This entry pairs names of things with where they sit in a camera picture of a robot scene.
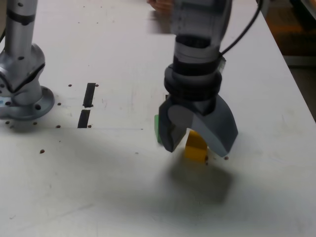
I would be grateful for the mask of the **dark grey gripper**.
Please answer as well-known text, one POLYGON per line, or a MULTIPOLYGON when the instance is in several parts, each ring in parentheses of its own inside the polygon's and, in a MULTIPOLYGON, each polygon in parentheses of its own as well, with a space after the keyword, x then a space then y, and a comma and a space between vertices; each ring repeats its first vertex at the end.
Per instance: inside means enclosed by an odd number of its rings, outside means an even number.
POLYGON ((238 135, 232 111, 218 95, 202 100, 168 95, 160 105, 158 115, 161 142, 171 153, 187 129, 197 132, 220 157, 228 155, 238 135))

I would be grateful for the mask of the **person's hand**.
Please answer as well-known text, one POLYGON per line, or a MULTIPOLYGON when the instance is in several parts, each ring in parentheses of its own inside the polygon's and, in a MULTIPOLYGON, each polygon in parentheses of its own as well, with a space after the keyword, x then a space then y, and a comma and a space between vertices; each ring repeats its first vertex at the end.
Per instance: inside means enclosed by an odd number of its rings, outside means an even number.
POLYGON ((147 0, 147 3, 156 11, 170 12, 173 8, 173 0, 147 0))

